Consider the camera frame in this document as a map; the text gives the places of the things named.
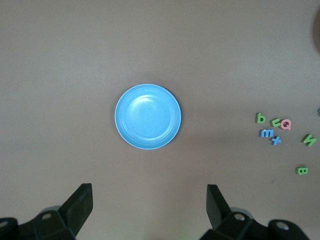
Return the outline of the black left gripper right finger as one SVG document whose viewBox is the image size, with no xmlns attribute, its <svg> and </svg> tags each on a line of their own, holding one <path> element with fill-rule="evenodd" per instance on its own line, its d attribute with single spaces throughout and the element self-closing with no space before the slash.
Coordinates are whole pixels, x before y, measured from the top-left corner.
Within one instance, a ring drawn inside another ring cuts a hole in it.
<svg viewBox="0 0 320 240">
<path fill-rule="evenodd" d="M 212 228 L 202 240 L 308 240 L 295 223 L 273 219 L 268 226 L 258 223 L 247 214 L 232 210 L 219 187 L 209 184 L 206 190 L 206 212 Z"/>
</svg>

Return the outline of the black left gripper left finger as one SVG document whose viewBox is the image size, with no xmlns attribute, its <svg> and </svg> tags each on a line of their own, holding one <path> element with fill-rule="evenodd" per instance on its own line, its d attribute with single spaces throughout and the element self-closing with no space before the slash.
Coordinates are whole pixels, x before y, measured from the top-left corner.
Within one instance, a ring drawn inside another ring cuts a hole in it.
<svg viewBox="0 0 320 240">
<path fill-rule="evenodd" d="M 93 210 L 92 184 L 83 183 L 61 205 L 44 209 L 24 224 L 14 217 L 0 219 L 2 240 L 75 240 Z"/>
</svg>

